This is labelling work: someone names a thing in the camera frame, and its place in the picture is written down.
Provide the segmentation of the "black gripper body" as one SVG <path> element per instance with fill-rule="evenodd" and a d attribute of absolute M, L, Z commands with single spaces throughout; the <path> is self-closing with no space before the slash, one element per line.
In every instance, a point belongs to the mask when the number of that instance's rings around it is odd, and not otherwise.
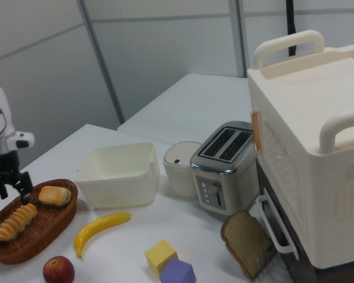
<path fill-rule="evenodd" d="M 16 150 L 0 154 L 0 184 L 15 185 L 18 182 L 19 157 Z"/>

